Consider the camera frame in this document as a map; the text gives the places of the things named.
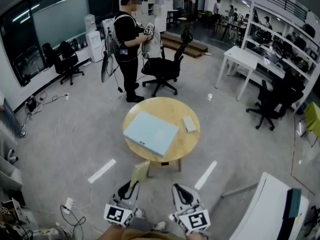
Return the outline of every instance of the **window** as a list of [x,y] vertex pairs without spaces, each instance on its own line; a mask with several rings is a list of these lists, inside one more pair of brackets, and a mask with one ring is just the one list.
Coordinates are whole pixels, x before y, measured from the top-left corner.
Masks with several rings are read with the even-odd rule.
[[46,68],[42,45],[56,48],[72,39],[83,43],[86,15],[95,15],[99,23],[118,10],[119,0],[24,0],[4,13],[3,45],[21,86]]

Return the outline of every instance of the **electrical outlet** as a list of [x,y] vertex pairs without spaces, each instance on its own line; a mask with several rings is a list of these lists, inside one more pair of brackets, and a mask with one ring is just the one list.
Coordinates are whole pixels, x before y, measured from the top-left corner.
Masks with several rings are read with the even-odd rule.
[[73,204],[74,204],[74,201],[70,197],[68,197],[65,202],[65,207],[67,207],[69,210],[63,208],[63,212],[65,214],[70,214]]

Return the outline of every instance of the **light blue laptop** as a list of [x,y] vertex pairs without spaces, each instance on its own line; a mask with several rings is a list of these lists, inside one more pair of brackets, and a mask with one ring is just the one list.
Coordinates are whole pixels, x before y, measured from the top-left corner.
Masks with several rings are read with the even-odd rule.
[[123,135],[156,155],[164,157],[178,131],[178,126],[147,112],[140,112],[124,130]]

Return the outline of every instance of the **wooden step platform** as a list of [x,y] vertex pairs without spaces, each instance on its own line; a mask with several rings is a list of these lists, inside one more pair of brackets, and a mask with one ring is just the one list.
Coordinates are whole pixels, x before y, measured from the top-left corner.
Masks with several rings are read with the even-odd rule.
[[[168,47],[175,51],[177,51],[182,44],[182,40],[180,37],[176,37],[169,33],[161,34],[161,40],[164,47]],[[188,44],[183,53],[190,57],[198,58],[206,52],[208,52],[208,47],[192,41]]]

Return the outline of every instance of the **round wooden table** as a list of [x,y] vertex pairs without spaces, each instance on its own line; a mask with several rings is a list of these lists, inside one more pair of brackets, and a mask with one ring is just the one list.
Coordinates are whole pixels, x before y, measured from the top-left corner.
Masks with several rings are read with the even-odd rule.
[[[160,157],[151,151],[137,145],[133,141],[124,138],[129,148],[140,157],[147,159],[155,166],[167,166],[171,162],[178,162],[181,172],[181,158],[190,153],[196,146],[200,136],[200,123],[196,113],[186,104],[179,100],[167,97],[155,97],[146,99],[130,109],[123,122],[123,131],[133,121],[139,112],[147,112],[168,123],[179,127],[175,139],[171,143],[164,157]],[[187,132],[183,117],[190,116],[196,126],[197,131]]]

